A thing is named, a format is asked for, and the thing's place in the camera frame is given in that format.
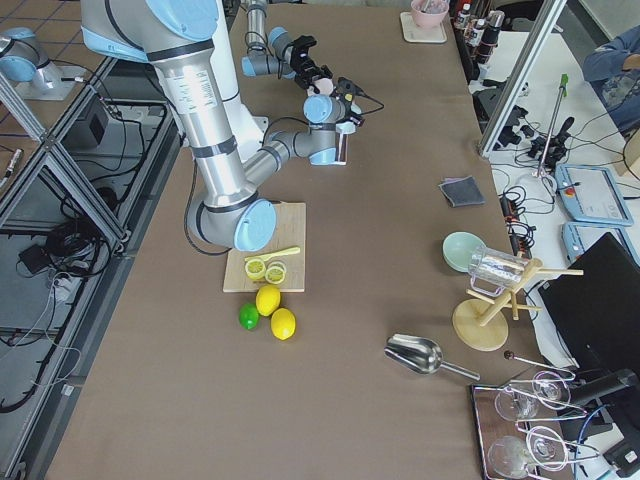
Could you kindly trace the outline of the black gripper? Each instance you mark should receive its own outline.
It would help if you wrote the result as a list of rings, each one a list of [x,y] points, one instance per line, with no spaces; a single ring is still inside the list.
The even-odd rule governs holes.
[[[336,121],[337,129],[357,129],[361,126],[361,117],[354,117],[350,115],[351,103],[344,104],[344,115]]]
[[[294,80],[301,88],[310,88],[325,77],[325,69],[317,66],[304,52],[292,56],[292,69],[295,72]]]

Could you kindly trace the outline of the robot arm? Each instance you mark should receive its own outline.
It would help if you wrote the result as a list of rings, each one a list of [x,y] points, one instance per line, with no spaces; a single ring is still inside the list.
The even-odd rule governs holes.
[[[92,51],[154,67],[175,117],[183,128],[205,189],[185,214],[186,226],[200,240],[254,252],[271,240],[277,225],[273,204],[258,188],[290,158],[313,165],[337,164],[344,136],[363,122],[354,105],[357,86],[331,80],[308,51],[311,36],[292,39],[282,28],[264,31],[266,4],[247,5],[250,53],[242,60],[248,76],[276,72],[293,79],[307,97],[304,132],[276,132],[248,159],[242,159],[232,114],[236,90],[228,30],[219,1],[84,1],[85,45]]]
[[[245,34],[247,55],[241,62],[244,75],[277,75],[292,79],[304,90],[319,93],[317,83],[322,79],[331,80],[333,74],[310,55],[310,49],[317,45],[316,38],[301,35],[293,39],[283,27],[274,27],[266,33],[269,4],[269,1],[247,1],[245,4],[248,28]]]

